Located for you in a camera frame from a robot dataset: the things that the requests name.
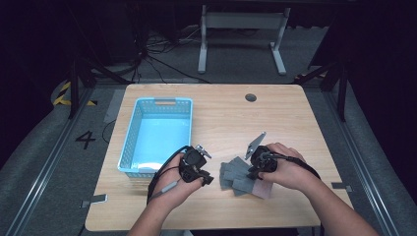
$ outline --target yellow tape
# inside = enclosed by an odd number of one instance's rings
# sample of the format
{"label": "yellow tape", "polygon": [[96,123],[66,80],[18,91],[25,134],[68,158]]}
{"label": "yellow tape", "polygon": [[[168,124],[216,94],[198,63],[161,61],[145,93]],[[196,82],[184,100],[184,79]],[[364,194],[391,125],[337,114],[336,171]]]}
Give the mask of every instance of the yellow tape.
{"label": "yellow tape", "polygon": [[[58,93],[58,96],[54,100],[54,105],[71,105],[71,100],[64,100],[64,95],[67,92],[67,90],[70,88],[71,82],[67,82],[64,84],[64,86],[61,88],[61,90]],[[90,100],[87,105],[97,105],[98,101],[96,100]]]}

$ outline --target wooden table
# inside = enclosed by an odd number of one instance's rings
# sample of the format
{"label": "wooden table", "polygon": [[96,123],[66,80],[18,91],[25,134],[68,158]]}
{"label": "wooden table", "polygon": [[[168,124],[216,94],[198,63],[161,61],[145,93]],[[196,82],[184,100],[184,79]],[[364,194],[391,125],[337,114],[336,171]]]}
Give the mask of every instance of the wooden table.
{"label": "wooden table", "polygon": [[[245,99],[248,93],[255,102]],[[307,198],[274,185],[271,198],[235,197],[219,185],[221,162],[245,156],[247,145],[266,131],[262,145],[281,142],[296,148],[331,187],[341,182],[303,89],[278,85],[132,85],[120,107],[94,194],[108,201],[91,205],[90,231],[128,230],[146,206],[147,180],[131,180],[117,169],[134,103],[141,96],[185,96],[194,101],[192,146],[212,156],[204,166],[214,180],[174,209],[164,229],[301,227],[320,225]],[[334,190],[352,206],[345,190]]]}

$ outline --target person's hand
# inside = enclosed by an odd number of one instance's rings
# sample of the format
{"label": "person's hand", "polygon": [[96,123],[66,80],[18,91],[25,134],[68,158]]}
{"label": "person's hand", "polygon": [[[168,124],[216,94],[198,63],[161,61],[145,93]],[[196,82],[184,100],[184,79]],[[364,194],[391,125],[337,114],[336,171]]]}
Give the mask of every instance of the person's hand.
{"label": "person's hand", "polygon": [[[303,156],[292,147],[286,147],[280,143],[269,144],[267,147],[272,152],[300,158],[302,161],[306,162]],[[295,190],[302,190],[303,182],[305,182],[307,178],[316,178],[316,176],[298,164],[284,159],[278,160],[278,168],[276,168],[274,172],[261,172],[259,173],[259,176],[267,181]]]}
{"label": "person's hand", "polygon": [[181,157],[184,153],[177,154],[171,162],[164,168],[163,173],[159,180],[156,183],[156,186],[153,190],[152,195],[155,195],[161,189],[166,187],[167,185],[171,184],[172,182],[178,181],[177,186],[173,189],[169,190],[168,192],[158,196],[156,198],[152,198],[149,202],[150,205],[158,204],[160,207],[165,207],[168,210],[173,210],[174,208],[180,206],[184,203],[184,201],[195,191],[202,187],[203,178],[196,179],[191,183],[186,183],[180,176],[178,166],[180,163]]}

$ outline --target person's left hand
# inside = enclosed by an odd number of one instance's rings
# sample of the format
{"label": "person's left hand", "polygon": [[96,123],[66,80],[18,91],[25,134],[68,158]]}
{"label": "person's left hand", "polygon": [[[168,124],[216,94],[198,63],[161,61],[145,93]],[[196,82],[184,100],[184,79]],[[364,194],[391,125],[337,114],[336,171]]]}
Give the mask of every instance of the person's left hand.
{"label": "person's left hand", "polygon": [[186,183],[181,178],[178,166],[183,155],[184,153],[177,154],[164,168],[163,171],[166,170],[166,172],[159,177],[152,195],[155,195],[172,182],[178,181],[177,186],[156,198],[152,198],[149,204],[158,204],[160,207],[164,206],[169,210],[173,210],[183,204],[191,194],[202,187],[203,178],[196,179],[191,183]]}

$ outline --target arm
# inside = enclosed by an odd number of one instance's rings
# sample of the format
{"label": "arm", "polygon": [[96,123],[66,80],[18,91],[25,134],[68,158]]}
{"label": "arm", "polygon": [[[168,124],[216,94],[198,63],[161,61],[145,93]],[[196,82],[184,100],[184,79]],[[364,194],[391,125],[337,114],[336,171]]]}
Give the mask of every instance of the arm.
{"label": "arm", "polygon": [[[298,157],[303,156],[294,148],[282,144],[270,144],[271,151]],[[329,235],[378,235],[355,210],[339,198],[325,183],[297,164],[279,160],[273,173],[260,173],[260,177],[286,188],[302,192]]]}
{"label": "arm", "polygon": [[177,186],[159,197],[152,199],[144,211],[135,222],[128,235],[158,236],[168,214],[180,206],[195,191],[202,187],[202,179],[197,179],[191,183],[186,183],[181,179],[178,172],[180,158],[184,153],[176,155],[166,166],[167,170],[158,180],[153,194],[158,193],[162,188],[174,181],[178,181]]}

